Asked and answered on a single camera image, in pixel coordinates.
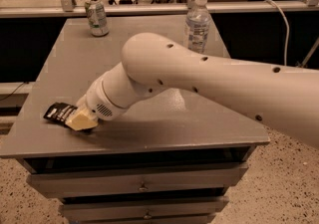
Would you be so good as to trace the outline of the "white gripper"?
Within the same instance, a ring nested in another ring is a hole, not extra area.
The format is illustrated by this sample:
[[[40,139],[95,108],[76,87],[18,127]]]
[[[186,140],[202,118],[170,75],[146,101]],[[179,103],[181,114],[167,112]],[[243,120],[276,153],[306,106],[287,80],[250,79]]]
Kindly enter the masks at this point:
[[[76,102],[76,109],[66,119],[65,125],[72,130],[79,131],[94,128],[98,125],[98,118],[113,120],[123,114],[122,96],[126,88],[126,81],[111,73],[104,73],[88,88],[86,94]]]

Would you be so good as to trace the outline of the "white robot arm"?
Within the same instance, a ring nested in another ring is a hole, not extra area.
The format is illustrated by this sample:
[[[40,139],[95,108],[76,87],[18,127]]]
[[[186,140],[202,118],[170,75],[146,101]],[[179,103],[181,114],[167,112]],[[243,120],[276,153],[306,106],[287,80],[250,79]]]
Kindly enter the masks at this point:
[[[319,146],[318,70],[206,56],[154,33],[129,38],[120,57],[78,100],[66,126],[93,128],[175,88]]]

